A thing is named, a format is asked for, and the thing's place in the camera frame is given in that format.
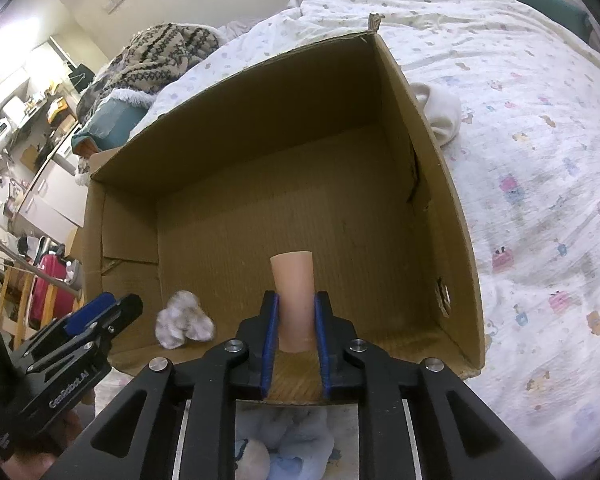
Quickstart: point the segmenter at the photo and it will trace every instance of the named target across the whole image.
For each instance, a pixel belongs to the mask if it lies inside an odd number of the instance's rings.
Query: pink tube
[[[314,350],[314,256],[309,251],[296,251],[277,254],[270,260],[280,296],[278,347],[289,353]]]

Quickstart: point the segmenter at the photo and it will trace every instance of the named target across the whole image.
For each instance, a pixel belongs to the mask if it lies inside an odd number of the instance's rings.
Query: metal screw
[[[154,372],[161,372],[167,367],[168,364],[169,361],[167,360],[167,358],[154,357],[149,361],[149,369]]]
[[[435,357],[427,357],[424,359],[424,365],[430,372],[440,372],[445,367],[445,364]]]
[[[231,352],[231,353],[239,352],[243,348],[244,348],[244,343],[242,341],[240,341],[239,339],[229,339],[229,341],[227,341],[224,344],[224,349],[227,352]]]
[[[354,352],[364,352],[367,348],[366,341],[364,339],[354,339],[349,343],[349,348]]]

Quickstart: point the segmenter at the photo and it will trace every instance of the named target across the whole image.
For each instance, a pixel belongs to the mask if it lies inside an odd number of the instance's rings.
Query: blue gripper pad
[[[110,292],[103,292],[95,300],[90,301],[80,310],[71,314],[64,325],[64,331],[69,336],[81,334],[100,314],[116,303],[116,298]]]
[[[331,397],[331,371],[329,370],[329,349],[327,335],[324,330],[324,317],[320,298],[314,296],[315,308],[315,338],[318,343],[318,360],[320,362],[320,378],[322,380],[322,394],[326,399]]]
[[[262,398],[265,399],[269,394],[271,380],[273,378],[273,361],[276,357],[276,348],[278,347],[278,303],[280,297],[276,294],[273,297],[269,323],[267,325],[267,334],[262,346],[262,372],[260,375],[260,389]]]

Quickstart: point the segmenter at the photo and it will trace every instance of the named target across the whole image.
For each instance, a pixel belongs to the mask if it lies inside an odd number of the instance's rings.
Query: bed
[[[484,308],[486,366],[468,384],[563,477],[600,453],[600,54],[575,34],[514,0],[291,0],[162,90],[132,136],[245,67],[366,28],[370,12],[409,81],[462,100],[443,153]],[[342,466],[326,478],[350,478]]]

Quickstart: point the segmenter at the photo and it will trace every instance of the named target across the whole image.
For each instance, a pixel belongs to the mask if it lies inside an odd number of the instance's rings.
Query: open cardboard box
[[[269,257],[295,250],[313,252],[317,289],[359,337],[396,358],[439,357],[462,377],[484,365],[456,190],[371,31],[267,60],[162,116],[93,174],[84,239],[88,299],[144,302],[110,352],[124,372],[232,338],[274,288]],[[155,318],[181,289],[200,298],[216,338],[167,351]],[[319,401],[317,354],[278,354],[269,400]]]

